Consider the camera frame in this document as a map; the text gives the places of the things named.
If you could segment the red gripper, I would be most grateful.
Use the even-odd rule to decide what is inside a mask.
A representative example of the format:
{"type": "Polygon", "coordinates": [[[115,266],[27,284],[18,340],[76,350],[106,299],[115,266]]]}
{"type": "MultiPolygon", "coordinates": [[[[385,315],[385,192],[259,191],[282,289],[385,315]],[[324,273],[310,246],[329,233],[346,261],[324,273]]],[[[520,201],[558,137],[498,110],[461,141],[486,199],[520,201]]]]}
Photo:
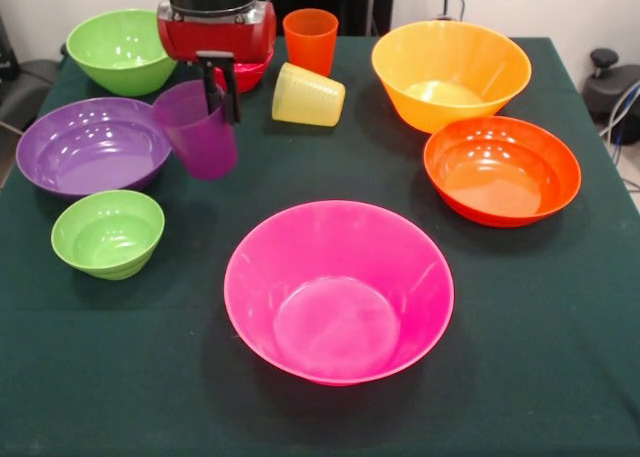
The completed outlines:
{"type": "MultiPolygon", "coordinates": [[[[162,46],[169,57],[196,62],[201,53],[232,55],[236,62],[262,63],[273,50],[276,37],[276,14],[271,2],[257,1],[239,14],[222,17],[182,16],[168,0],[157,9],[157,27],[162,46]]],[[[224,104],[229,124],[241,121],[238,85],[233,65],[220,69],[224,95],[218,89],[214,68],[201,63],[202,82],[208,113],[224,104]]]]}

